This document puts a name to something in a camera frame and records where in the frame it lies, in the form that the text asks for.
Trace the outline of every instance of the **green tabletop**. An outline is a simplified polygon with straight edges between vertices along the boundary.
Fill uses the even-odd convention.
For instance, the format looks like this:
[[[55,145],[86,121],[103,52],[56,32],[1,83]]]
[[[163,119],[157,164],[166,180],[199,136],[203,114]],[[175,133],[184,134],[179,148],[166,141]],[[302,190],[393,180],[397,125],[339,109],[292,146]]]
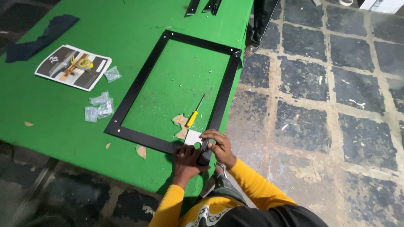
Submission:
[[[217,16],[201,13],[207,1],[201,0],[196,14],[184,18],[189,0],[62,0],[20,43],[35,40],[55,16],[80,18],[72,28],[28,61],[4,63],[5,55],[0,57],[0,139],[164,194],[172,177],[172,156],[148,148],[143,159],[134,143],[103,133],[111,116],[95,124],[85,122],[84,108],[91,106],[90,97],[108,90],[116,109],[165,29],[243,49],[253,1],[223,0]],[[86,92],[34,75],[42,60],[63,44],[111,57],[110,67],[116,65],[123,77],[109,84],[103,77]],[[179,114],[189,117],[206,93],[191,128],[203,132],[228,59],[221,53],[170,40],[122,125],[175,141],[180,127],[172,119]],[[24,121],[34,126],[27,127]],[[185,196],[195,198],[208,177],[192,179]]]

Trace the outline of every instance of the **circular hole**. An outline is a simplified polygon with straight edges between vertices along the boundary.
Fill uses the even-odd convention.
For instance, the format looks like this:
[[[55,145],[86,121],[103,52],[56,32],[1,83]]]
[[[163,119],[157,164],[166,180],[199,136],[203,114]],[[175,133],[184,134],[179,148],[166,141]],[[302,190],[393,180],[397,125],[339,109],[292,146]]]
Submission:
[[[194,147],[195,147],[195,149],[199,149],[199,148],[201,148],[201,143],[199,143],[199,142],[196,142],[196,143],[194,143]]]

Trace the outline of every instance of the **dirty floor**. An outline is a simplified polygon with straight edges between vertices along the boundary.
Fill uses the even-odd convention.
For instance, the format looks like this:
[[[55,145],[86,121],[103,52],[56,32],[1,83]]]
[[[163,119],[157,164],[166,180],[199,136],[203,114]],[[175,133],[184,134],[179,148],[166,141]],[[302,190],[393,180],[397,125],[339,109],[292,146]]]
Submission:
[[[225,133],[241,160],[329,226],[404,226],[404,17],[357,7],[281,0],[244,60]],[[0,149],[0,226],[61,207],[80,226],[147,226],[161,199]]]

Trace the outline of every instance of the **plastic hardware bag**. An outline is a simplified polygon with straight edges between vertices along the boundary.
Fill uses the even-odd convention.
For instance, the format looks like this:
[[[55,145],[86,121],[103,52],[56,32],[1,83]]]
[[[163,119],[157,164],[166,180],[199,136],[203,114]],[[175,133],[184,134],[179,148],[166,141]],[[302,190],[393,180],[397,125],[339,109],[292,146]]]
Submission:
[[[87,122],[96,123],[97,118],[98,118],[98,108],[92,107],[92,106],[87,106],[84,109],[84,118],[85,118],[85,121],[87,121]]]
[[[106,103],[100,104],[98,108],[98,119],[105,118],[114,113],[113,101],[113,98],[109,98]]]
[[[98,104],[106,103],[109,99],[109,93],[108,91],[101,93],[101,96],[98,96],[96,98],[90,98],[90,103],[93,106],[96,106]]]
[[[107,78],[108,83],[111,83],[112,81],[122,77],[122,75],[119,74],[118,68],[116,66],[114,66],[111,69],[107,70],[104,73],[104,75]]]

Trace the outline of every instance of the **person's right hand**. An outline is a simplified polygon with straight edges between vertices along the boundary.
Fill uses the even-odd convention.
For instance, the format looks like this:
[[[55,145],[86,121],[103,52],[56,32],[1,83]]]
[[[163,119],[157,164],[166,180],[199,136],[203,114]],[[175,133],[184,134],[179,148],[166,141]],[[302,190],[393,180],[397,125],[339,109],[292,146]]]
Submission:
[[[209,129],[204,131],[199,138],[202,141],[207,139],[214,139],[216,144],[208,143],[208,148],[215,154],[216,159],[227,166],[227,169],[231,169],[236,164],[237,158],[231,152],[230,140],[227,136],[219,133],[215,129]]]

